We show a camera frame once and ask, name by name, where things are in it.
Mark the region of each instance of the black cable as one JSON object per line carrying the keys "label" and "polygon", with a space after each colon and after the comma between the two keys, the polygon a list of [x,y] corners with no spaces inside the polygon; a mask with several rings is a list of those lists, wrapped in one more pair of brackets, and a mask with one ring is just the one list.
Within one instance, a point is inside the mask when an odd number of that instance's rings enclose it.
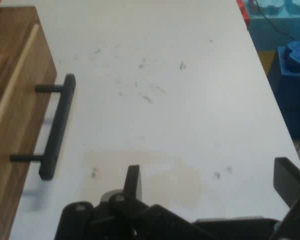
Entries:
{"label": "black cable", "polygon": [[296,39],[295,39],[293,36],[291,36],[289,33],[279,30],[279,29],[276,27],[276,25],[275,25],[270,19],[268,19],[268,18],[266,17],[266,15],[262,12],[262,10],[261,10],[261,8],[260,8],[260,6],[259,6],[258,0],[255,0],[255,3],[256,3],[256,6],[257,6],[257,8],[258,8],[258,12],[264,17],[265,20],[267,20],[267,21],[269,22],[269,24],[274,28],[274,30],[276,30],[277,33],[282,34],[282,35],[285,35],[285,36],[291,38],[291,40],[293,40],[293,41],[296,40]]}

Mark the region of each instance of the wood grain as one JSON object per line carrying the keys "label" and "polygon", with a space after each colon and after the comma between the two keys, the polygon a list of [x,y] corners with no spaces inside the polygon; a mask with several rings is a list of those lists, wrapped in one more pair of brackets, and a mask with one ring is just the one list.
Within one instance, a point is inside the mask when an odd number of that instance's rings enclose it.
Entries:
{"label": "wood grain", "polygon": [[36,9],[0,8],[0,240],[9,238],[29,168],[9,155],[33,153],[50,98],[35,84],[53,84],[56,74]]}

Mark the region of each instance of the black drawer handle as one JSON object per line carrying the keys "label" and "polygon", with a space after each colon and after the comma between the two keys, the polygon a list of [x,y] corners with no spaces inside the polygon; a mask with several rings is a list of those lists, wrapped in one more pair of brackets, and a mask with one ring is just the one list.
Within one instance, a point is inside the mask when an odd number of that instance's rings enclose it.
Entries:
{"label": "black drawer handle", "polygon": [[54,177],[75,88],[76,78],[73,74],[66,75],[63,85],[38,84],[35,86],[36,93],[60,93],[44,154],[10,155],[10,161],[12,162],[41,162],[39,175],[44,181],[51,180]]}

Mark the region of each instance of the white table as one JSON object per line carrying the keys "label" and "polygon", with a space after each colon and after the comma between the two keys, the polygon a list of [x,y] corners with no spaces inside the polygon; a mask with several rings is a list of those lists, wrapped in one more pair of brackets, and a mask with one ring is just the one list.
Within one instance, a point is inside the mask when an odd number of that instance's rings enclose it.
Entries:
{"label": "white table", "polygon": [[77,87],[54,179],[31,164],[10,239],[53,239],[67,204],[97,205],[132,164],[143,201],[188,221],[283,218],[274,158],[300,162],[236,1],[19,2],[37,7],[56,82]]}

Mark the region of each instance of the screw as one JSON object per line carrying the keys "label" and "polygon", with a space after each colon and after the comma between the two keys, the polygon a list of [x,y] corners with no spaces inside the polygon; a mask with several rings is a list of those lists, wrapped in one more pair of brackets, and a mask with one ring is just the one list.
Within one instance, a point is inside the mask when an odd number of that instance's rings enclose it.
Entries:
{"label": "screw", "polygon": [[82,205],[82,204],[78,204],[78,205],[75,207],[75,210],[76,210],[77,212],[84,211],[84,210],[86,210],[86,206],[85,206],[85,205]]}
{"label": "screw", "polygon": [[115,200],[117,202],[123,202],[125,200],[125,196],[123,194],[118,194],[116,197],[115,197]]}

